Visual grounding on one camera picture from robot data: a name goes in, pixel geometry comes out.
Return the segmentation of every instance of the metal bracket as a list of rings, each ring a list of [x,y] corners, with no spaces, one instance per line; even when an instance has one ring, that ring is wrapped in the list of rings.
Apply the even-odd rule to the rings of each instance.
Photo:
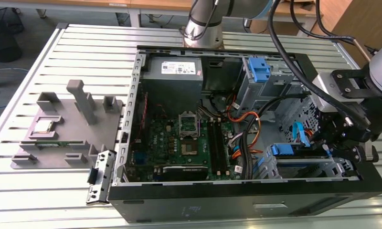
[[[194,129],[192,131],[184,131],[182,130],[182,118],[193,118],[193,127]],[[186,136],[190,136],[193,138],[193,140],[197,138],[197,118],[196,115],[189,111],[184,111],[184,113],[181,113],[177,116],[177,124],[178,124],[178,137],[180,139],[182,139]]]
[[[344,98],[364,99],[382,97],[382,93],[361,85],[359,87],[357,85],[357,82],[364,84],[365,70],[335,70],[331,72],[331,77],[336,83],[340,95]]]
[[[108,204],[108,189],[110,181],[110,172],[116,158],[116,152],[106,150],[97,154],[94,168],[90,169],[87,183],[89,191],[86,205]]]

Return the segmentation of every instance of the aluminum table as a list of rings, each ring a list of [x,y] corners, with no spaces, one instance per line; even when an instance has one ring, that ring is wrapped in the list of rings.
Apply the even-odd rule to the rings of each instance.
[[[308,55],[317,71],[356,68],[339,45],[280,36],[288,52]],[[267,35],[225,32],[225,49],[275,52]],[[93,99],[126,100],[136,45],[181,46],[176,30],[69,25],[55,29],[0,117],[0,228],[98,228],[130,226],[110,205],[85,206],[87,169],[10,168],[11,155],[26,134],[39,92],[71,98],[65,86],[81,79]],[[380,160],[382,136],[374,143]],[[339,206],[315,217],[141,224],[140,228],[382,228],[382,195]]]

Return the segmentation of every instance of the sticker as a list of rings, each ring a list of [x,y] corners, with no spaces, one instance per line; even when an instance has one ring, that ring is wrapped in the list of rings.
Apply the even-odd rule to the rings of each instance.
[[[186,74],[194,75],[194,63],[193,62],[162,62],[161,74]]]
[[[232,107],[234,107],[234,109],[237,110],[240,106],[237,103],[232,102]]]
[[[109,3],[109,6],[122,6],[122,7],[126,7],[125,4],[117,4],[117,3]]]
[[[234,166],[234,173],[241,173],[243,168],[240,166]]]

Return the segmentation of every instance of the blue tab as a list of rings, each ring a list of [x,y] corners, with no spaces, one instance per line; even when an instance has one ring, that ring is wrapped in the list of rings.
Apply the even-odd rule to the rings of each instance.
[[[295,140],[297,138],[297,129],[300,135],[300,142],[304,144],[305,147],[309,147],[309,143],[307,141],[307,137],[304,134],[304,127],[303,124],[299,122],[295,122],[292,125],[292,130],[291,130],[292,139]]]
[[[273,146],[279,155],[293,155],[291,144],[275,144]]]
[[[249,57],[248,68],[253,74],[256,83],[265,83],[269,77],[269,66],[263,58]]]

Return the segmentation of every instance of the motherboard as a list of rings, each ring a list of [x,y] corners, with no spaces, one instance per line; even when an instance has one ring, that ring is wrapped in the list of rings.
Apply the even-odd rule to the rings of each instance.
[[[192,118],[153,119],[148,142],[142,144],[146,147],[132,151],[128,179],[136,182],[237,179],[225,146],[229,138],[229,122],[196,119],[194,125]]]

